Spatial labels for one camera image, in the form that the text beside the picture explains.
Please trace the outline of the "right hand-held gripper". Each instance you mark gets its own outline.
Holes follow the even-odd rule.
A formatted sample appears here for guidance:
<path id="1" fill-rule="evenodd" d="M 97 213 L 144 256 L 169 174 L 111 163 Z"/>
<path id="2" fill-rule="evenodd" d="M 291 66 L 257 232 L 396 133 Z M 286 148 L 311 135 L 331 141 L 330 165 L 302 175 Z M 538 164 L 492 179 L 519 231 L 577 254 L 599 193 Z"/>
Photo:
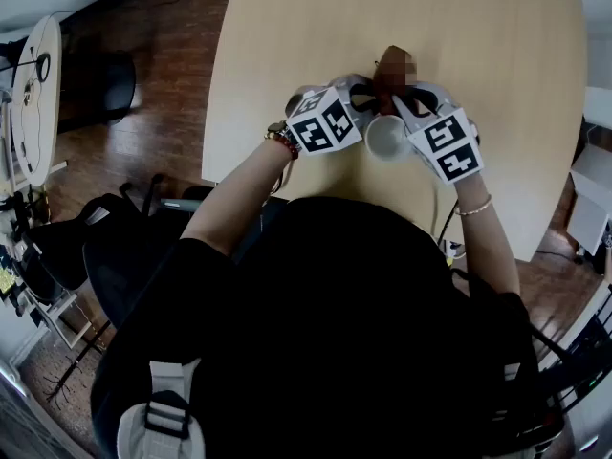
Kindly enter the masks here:
<path id="1" fill-rule="evenodd" d="M 396 95 L 391 99 L 407 138 L 445 184 L 483 169 L 475 125 L 444 87 L 418 82 L 406 87 L 405 103 Z"/>

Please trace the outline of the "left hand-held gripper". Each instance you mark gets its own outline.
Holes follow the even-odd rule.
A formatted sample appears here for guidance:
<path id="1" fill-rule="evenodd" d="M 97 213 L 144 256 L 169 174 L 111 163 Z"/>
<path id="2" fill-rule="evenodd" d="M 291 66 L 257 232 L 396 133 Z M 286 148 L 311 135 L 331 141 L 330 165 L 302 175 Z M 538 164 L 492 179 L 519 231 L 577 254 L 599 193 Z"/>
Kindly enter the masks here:
<path id="1" fill-rule="evenodd" d="M 362 140 L 380 113 L 373 81 L 340 76 L 326 85 L 302 86 L 289 99 L 286 123 L 305 155 L 340 151 Z"/>

